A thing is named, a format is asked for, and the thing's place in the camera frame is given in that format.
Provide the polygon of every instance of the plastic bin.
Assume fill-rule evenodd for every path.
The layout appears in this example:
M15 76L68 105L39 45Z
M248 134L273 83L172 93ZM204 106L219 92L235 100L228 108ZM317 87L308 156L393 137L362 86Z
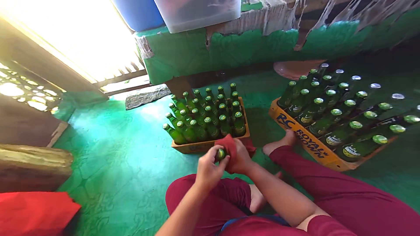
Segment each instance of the plastic bin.
M155 0L170 33L202 28L241 16L241 0Z
M140 32L163 25L162 16L153 0L112 0L126 24Z

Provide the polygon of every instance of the blue container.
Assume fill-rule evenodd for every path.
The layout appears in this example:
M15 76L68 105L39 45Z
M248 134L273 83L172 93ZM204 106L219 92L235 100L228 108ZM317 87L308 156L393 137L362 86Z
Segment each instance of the blue container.
M112 0L112 2L127 25L136 32L164 24L154 0Z

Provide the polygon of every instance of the person's left hand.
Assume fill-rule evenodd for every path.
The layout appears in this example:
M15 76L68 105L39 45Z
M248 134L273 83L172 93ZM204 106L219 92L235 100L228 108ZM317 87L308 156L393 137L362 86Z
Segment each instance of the person's left hand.
M214 164L216 152L221 145L215 145L208 152L200 157L198 160L197 175L195 177L195 184L203 191L210 192L220 181L225 171L226 165L229 162L230 156L227 155L219 162L219 166Z

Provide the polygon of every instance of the red cloth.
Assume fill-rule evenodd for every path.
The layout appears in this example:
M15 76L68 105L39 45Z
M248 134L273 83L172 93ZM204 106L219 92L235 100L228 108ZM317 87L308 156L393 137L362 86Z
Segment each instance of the red cloth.
M244 144L245 148L249 153L249 156L252 158L252 156L255 154L255 151L257 150L257 148L254 147L254 145L252 145L252 140L250 138L244 138L239 140ZM226 167L226 169L229 170L230 165L235 163L236 159L236 144L234 139L230 134L228 134L226 137L215 141L214 145L222 145L223 147L225 147L227 153L230 155L231 159L229 160L228 166Z
M66 192L0 194L0 235L60 235L80 205Z
M354 235L352 232L358 236L418 234L420 216L394 196L306 160L294 153L291 146L277 148L270 154L270 159L291 174L314 197L315 203L333 218L317 216L310 221L308 232L304 232L251 216L233 222L221 232L221 236L346 236ZM194 182L195 175L189 175L169 186L166 192L169 214ZM216 235L228 220L246 216L241 209L249 210L250 204L248 183L238 178L222 179L203 203L194 235Z

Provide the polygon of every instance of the person's right hand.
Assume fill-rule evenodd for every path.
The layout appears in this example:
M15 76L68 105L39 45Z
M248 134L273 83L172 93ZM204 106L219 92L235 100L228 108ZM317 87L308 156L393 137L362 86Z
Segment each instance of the person's right hand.
M249 153L244 144L239 139L234 140L236 143L236 158L231 159L227 171L229 173L246 175L255 165L255 162L249 157Z

